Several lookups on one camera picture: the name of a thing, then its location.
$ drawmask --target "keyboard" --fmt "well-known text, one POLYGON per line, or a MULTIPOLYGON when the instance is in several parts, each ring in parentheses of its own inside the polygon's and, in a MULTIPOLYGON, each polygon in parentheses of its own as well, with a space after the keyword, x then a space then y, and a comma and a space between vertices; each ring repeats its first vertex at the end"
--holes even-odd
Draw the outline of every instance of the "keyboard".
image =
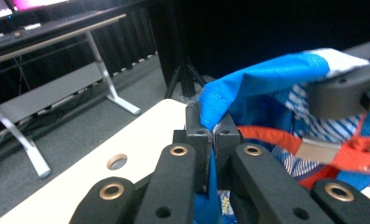
POLYGON ((62 29, 67 25, 91 18, 98 14, 98 12, 99 11, 85 11, 80 14, 59 19, 57 21, 49 21, 47 23, 43 23, 34 29, 30 30, 21 29, 18 31, 14 31, 10 34, 0 35, 0 46, 8 45, 10 43, 17 43, 19 41, 22 41, 23 39, 26 40, 31 36, 43 35, 50 31, 62 29))

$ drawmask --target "bag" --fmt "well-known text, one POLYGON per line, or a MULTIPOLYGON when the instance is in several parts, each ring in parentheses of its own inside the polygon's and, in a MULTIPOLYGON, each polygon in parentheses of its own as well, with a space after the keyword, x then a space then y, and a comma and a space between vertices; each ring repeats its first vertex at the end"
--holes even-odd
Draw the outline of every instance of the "bag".
POLYGON ((304 186, 335 177, 364 189, 370 185, 370 113, 316 118, 308 111, 306 86, 368 64, 334 49, 317 49, 236 71, 204 86, 198 99, 201 123, 213 131, 229 112, 246 138, 270 149, 304 186), (295 157, 305 136, 342 147, 328 165, 295 157))

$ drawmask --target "metal table leg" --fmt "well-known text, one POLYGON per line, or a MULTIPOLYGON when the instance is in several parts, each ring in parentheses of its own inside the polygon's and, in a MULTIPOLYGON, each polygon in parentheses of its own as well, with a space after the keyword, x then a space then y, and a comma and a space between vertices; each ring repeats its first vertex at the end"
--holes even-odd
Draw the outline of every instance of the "metal table leg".
POLYGON ((25 152, 28 155, 31 163, 34 165, 36 172, 40 178, 45 178, 51 173, 51 169, 46 163, 43 156, 40 154, 39 149, 36 147, 32 139, 26 138, 0 109, 0 121, 5 127, 19 140, 25 152))
POLYGON ((135 105, 130 104, 129 102, 123 100, 118 96, 116 93, 115 87, 112 83, 112 79, 109 76, 109 73, 107 71, 106 65, 104 64, 103 59, 101 58, 100 52, 98 51, 97 46, 95 45, 93 36, 91 32, 86 32, 85 33, 89 46, 92 49, 92 54, 94 55, 95 60, 98 62, 98 69, 100 70, 101 76, 105 79, 107 82, 108 88, 109 88, 109 94, 107 95, 107 98, 114 102, 117 105, 120 105, 130 113, 134 115, 138 115, 141 113, 141 109, 136 107, 135 105))

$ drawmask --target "desk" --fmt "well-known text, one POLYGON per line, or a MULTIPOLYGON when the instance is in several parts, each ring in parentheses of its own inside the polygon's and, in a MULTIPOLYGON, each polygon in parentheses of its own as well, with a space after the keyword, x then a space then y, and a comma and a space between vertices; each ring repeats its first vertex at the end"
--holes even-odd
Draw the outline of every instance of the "desk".
POLYGON ((101 179, 119 176, 133 183, 155 169, 160 153, 172 143, 173 131, 185 125, 185 105, 163 100, 78 161, 45 187, 0 218, 2 223, 68 223, 80 201, 101 179), (119 170, 107 169, 123 154, 119 170))
POLYGON ((33 140, 24 136, 14 125, 14 123, 25 119, 34 113, 37 113, 47 106, 63 100, 65 97, 81 90, 82 88, 92 85, 101 78, 103 78, 108 85, 107 98, 109 100, 122 106, 135 115, 138 115, 141 112, 138 107, 130 104, 118 96, 91 34, 92 30, 116 22, 119 19, 124 18, 125 14, 110 15, 102 12, 98 13, 96 16, 98 17, 97 22, 96 20, 86 20, 86 23, 83 23, 83 21, 75 22, 69 27, 71 29, 59 30, 59 33, 48 36, 48 39, 46 39, 45 36, 42 36, 37 41, 25 42, 26 44, 20 47, 17 46, 16 48, 8 49, 9 45, 7 45, 4 46, 4 48, 0 48, 0 62, 2 62, 9 58, 16 57, 36 49, 44 48, 48 45, 66 40, 76 35, 85 35, 95 59, 95 63, 87 65, 83 70, 79 69, 78 71, 68 74, 65 77, 58 78, 37 89, 31 90, 24 95, 0 104, 0 121, 22 144, 29 159, 31 160, 31 163, 34 165, 37 174, 41 178, 48 176, 51 170, 40 154, 33 140))

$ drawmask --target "gray floor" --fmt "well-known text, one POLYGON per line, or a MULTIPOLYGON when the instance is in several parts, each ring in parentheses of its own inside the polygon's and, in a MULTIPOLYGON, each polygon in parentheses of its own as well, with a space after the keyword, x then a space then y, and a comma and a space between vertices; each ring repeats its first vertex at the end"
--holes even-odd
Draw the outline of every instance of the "gray floor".
MULTIPOLYGON (((164 98, 166 86, 158 56, 114 76, 113 81, 119 96, 143 112, 164 98)), ((49 177, 37 177, 16 141, 0 147, 0 216, 137 118, 110 102, 105 92, 104 83, 86 90, 64 104, 58 112, 56 109, 40 120, 44 127, 31 133, 52 170, 49 177), (57 114, 63 110, 66 115, 57 119, 57 114)), ((184 101, 177 92, 174 98, 184 101)))

